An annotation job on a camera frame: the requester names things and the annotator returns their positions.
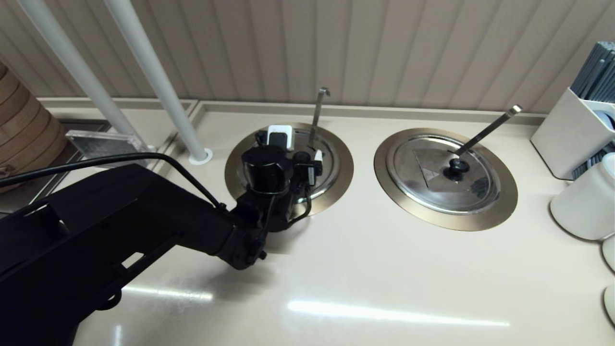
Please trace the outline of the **white cutlery holder box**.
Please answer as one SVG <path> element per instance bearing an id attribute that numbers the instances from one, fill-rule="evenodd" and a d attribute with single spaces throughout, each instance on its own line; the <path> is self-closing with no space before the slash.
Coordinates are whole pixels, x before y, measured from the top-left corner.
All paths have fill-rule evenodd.
<path id="1" fill-rule="evenodd" d="M 573 179 L 573 171 L 615 140 L 615 128 L 596 111 L 615 115 L 615 103 L 584 100 L 567 88 L 530 141 L 557 179 Z"/>

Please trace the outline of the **clear acrylic sign holder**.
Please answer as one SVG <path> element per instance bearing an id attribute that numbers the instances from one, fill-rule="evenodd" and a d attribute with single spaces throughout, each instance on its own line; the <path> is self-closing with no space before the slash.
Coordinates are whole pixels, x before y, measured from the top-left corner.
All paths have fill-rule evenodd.
<path id="1" fill-rule="evenodd" d="M 150 148 L 135 135 L 71 130 L 65 136 L 86 160 L 150 152 Z"/>

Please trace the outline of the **white blue-rimmed round item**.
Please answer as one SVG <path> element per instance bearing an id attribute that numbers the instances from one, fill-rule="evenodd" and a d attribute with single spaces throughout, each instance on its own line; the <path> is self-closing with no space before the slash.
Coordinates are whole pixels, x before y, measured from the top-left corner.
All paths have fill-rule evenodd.
<path id="1" fill-rule="evenodd" d="M 615 131 L 615 114 L 609 111 L 593 110 L 594 114 L 610 129 Z"/>

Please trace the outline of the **steel pot lid black knob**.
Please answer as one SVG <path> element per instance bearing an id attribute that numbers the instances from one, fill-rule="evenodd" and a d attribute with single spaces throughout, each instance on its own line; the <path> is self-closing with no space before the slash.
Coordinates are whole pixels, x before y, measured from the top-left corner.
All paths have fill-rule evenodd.
<path id="1" fill-rule="evenodd" d="M 463 142 L 429 133 L 395 140 L 386 155 L 393 183 L 430 210 L 451 215 L 478 214 L 495 205 L 501 180 L 485 156 L 455 151 Z"/>
<path id="2" fill-rule="evenodd" d="M 225 182 L 229 193 L 238 198 L 246 190 L 246 173 L 241 155 L 256 145 L 255 132 L 246 136 L 231 151 L 225 166 Z M 311 189 L 312 214 L 329 208 L 344 195 L 354 172 L 352 155 L 346 144 L 327 129 L 318 128 L 315 149 L 323 153 L 323 173 Z"/>

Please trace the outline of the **thin white pole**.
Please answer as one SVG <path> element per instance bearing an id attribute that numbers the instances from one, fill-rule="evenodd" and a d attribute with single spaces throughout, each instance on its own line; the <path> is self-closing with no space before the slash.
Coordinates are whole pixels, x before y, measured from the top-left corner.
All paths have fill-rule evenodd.
<path id="1" fill-rule="evenodd" d="M 147 145 L 125 114 L 117 107 L 117 104 L 92 72 L 48 5 L 43 0 L 17 0 L 17 2 L 70 75 L 94 103 L 95 107 L 105 116 L 110 125 L 119 134 L 134 136 L 140 140 L 148 151 L 156 151 L 156 147 Z"/>

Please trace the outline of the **grey chopsticks bundle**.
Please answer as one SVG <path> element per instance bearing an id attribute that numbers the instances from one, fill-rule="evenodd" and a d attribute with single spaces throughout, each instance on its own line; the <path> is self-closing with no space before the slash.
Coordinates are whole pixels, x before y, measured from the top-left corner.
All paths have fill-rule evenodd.
<path id="1" fill-rule="evenodd" d="M 598 41 L 572 83 L 571 90 L 582 100 L 615 102 L 615 41 Z M 578 179 L 608 153 L 615 152 L 615 139 L 572 171 Z"/>

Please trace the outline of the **stacked bamboo steamer baskets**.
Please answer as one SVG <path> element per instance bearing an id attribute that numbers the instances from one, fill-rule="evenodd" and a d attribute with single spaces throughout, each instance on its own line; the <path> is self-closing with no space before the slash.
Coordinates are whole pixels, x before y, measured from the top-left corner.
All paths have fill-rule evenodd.
<path id="1" fill-rule="evenodd" d="M 0 62 L 0 179 L 49 167 L 67 145 L 65 132 Z"/>

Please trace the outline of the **white ceramic jar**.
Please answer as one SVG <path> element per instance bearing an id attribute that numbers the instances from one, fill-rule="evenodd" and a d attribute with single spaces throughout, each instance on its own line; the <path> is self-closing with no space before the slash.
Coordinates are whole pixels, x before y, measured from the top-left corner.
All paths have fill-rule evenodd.
<path id="1" fill-rule="evenodd" d="M 556 223 L 573 236 L 598 241 L 615 235 L 615 153 L 556 195 L 550 209 Z"/>

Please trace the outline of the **white pole with base flange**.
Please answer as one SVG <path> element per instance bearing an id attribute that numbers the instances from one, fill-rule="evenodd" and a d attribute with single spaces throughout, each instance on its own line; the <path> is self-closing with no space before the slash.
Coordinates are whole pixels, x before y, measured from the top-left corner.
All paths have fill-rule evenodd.
<path id="1" fill-rule="evenodd" d="M 158 100 L 167 112 L 194 166 L 206 164 L 213 158 L 211 149 L 204 147 L 193 124 L 186 115 L 158 55 L 131 3 L 131 0 L 104 0 L 129 49 L 134 55 Z"/>

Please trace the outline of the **steel ladle with hooked handle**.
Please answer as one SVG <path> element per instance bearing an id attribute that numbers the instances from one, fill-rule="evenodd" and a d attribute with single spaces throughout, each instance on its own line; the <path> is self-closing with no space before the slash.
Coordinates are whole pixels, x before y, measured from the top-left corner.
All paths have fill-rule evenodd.
<path id="1" fill-rule="evenodd" d="M 310 125 L 309 139 L 307 142 L 307 146 L 313 151 L 316 151 L 314 142 L 316 139 L 316 131 L 317 131 L 318 123 L 320 120 L 321 108 L 323 106 L 323 100 L 325 96 L 329 97 L 331 96 L 331 94 L 330 94 L 329 88 L 323 86 L 319 89 L 318 94 L 317 94 L 315 110 L 314 110 L 314 114 L 312 118 L 312 124 Z"/>

